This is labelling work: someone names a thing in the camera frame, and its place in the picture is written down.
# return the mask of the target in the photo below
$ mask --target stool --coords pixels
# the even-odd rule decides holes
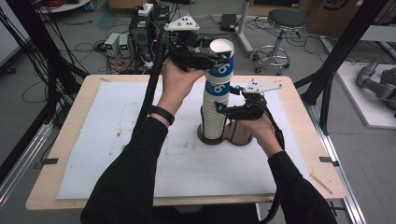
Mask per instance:
[[[280,47],[283,34],[286,32],[298,32],[305,26],[305,18],[298,12],[288,9],[274,9],[268,13],[268,23],[280,30],[280,34],[273,46],[264,46],[253,54],[253,61],[257,61],[256,73],[260,73],[260,64],[267,63],[279,67],[278,76],[282,75],[282,67],[289,68],[290,56]]]

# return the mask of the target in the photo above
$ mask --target black jacket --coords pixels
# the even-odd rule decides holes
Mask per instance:
[[[150,223],[157,160],[167,128],[147,118],[96,183],[81,223]],[[286,152],[268,160],[287,223],[336,223],[326,200],[295,167]]]

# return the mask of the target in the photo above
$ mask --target black watch strap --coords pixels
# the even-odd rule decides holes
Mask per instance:
[[[172,125],[173,122],[175,121],[175,117],[169,113],[167,110],[160,108],[159,106],[156,105],[151,105],[148,108],[148,112],[158,114],[159,116],[163,117],[164,119],[168,120],[169,124]]]

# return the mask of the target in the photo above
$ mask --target cup stack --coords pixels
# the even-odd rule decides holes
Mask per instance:
[[[225,116],[216,112],[215,102],[228,104],[230,81],[233,77],[233,43],[216,39],[210,44],[210,52],[230,51],[228,63],[216,65],[206,75],[204,100],[201,108],[202,124],[198,129],[200,139],[210,145],[219,144],[222,139]]]

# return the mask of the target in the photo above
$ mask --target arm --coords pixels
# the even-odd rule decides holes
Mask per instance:
[[[202,70],[183,72],[169,61],[157,106],[175,115],[193,83],[204,74]],[[145,120],[97,181],[81,213],[82,223],[150,223],[157,160],[168,127],[168,121],[157,114]]]
[[[287,223],[336,223],[332,211],[320,193],[306,181],[289,155],[276,141],[270,120],[239,120],[245,125],[269,158]]]

